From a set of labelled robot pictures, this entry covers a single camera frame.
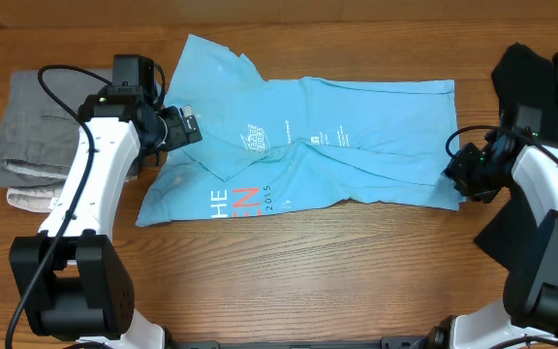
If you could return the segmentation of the light blue printed t-shirt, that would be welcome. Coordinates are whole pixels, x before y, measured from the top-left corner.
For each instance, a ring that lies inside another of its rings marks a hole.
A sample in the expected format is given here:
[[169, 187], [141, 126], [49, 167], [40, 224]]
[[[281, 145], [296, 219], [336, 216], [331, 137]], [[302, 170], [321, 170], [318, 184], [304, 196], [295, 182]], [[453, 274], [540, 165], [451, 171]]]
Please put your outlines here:
[[458, 209], [454, 82], [263, 79], [243, 54], [190, 36], [166, 97], [201, 140], [171, 151], [137, 223], [253, 217], [343, 200]]

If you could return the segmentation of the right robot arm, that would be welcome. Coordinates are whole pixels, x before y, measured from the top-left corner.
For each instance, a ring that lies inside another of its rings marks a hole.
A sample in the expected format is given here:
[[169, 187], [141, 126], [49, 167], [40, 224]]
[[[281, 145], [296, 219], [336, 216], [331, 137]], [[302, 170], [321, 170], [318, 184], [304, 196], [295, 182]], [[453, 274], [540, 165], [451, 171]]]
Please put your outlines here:
[[482, 148], [451, 155], [444, 174], [473, 201], [489, 203], [504, 187], [510, 200], [475, 237], [504, 267], [500, 300], [450, 316], [418, 348], [558, 348], [558, 148], [528, 129], [489, 126]]

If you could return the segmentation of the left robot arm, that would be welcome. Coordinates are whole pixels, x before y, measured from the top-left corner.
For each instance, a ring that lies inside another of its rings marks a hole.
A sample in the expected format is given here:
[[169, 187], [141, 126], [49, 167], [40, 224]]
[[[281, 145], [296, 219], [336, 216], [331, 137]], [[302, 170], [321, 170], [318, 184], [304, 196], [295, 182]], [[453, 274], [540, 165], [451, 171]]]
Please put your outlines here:
[[77, 152], [61, 196], [32, 237], [9, 254], [20, 301], [5, 336], [12, 347], [20, 317], [36, 335], [73, 348], [173, 348], [170, 331], [146, 320], [112, 244], [123, 184], [146, 146], [171, 151], [201, 140], [191, 107], [155, 110], [144, 98], [90, 95], [73, 114]]

